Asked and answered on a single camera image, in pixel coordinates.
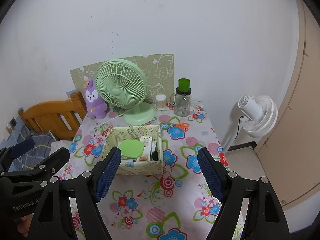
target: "scissors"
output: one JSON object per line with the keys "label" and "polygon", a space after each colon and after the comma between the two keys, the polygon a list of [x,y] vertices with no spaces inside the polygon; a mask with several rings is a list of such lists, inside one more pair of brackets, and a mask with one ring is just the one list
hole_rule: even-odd
{"label": "scissors", "polygon": [[166,123],[166,124],[169,124],[169,125],[172,125],[172,126],[176,126],[178,127],[179,129],[183,130],[183,131],[188,131],[189,130],[189,124],[184,122],[184,123],[169,123],[169,122],[163,122],[163,123]]}

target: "tile floor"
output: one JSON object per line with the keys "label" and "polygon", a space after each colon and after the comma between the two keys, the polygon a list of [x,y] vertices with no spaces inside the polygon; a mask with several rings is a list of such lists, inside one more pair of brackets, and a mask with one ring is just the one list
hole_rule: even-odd
{"label": "tile floor", "polygon": [[[235,171],[244,179],[258,180],[265,176],[261,163],[251,147],[229,151],[226,154],[226,159],[230,170]],[[248,204],[249,198],[244,198],[241,208],[244,220],[247,215]]]}

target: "white fan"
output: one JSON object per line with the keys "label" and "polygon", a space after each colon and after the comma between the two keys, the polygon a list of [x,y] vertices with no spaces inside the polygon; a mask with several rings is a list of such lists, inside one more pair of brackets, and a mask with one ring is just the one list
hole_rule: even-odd
{"label": "white fan", "polygon": [[233,141],[236,139],[239,129],[243,128],[253,138],[266,135],[276,124],[278,108],[268,96],[249,97],[245,95],[240,98],[238,107],[245,114],[239,119],[236,129],[229,140],[222,144],[223,153],[226,153]]}

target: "white pillow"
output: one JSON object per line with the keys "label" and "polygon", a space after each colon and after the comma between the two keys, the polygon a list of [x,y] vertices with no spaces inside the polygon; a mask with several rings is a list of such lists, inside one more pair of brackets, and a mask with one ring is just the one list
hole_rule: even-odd
{"label": "white pillow", "polygon": [[67,141],[67,140],[52,142],[51,143],[51,151],[50,151],[49,155],[51,155],[55,151],[59,150],[61,147],[65,147],[69,150],[71,143],[72,143],[72,141]]}

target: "glass jar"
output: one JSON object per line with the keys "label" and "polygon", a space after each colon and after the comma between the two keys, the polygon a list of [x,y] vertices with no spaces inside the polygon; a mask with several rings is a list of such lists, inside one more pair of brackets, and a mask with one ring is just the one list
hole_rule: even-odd
{"label": "glass jar", "polygon": [[188,92],[181,92],[179,91],[179,87],[177,87],[176,92],[176,94],[170,96],[170,102],[174,106],[174,114],[187,117],[191,105],[191,88],[189,88]]}

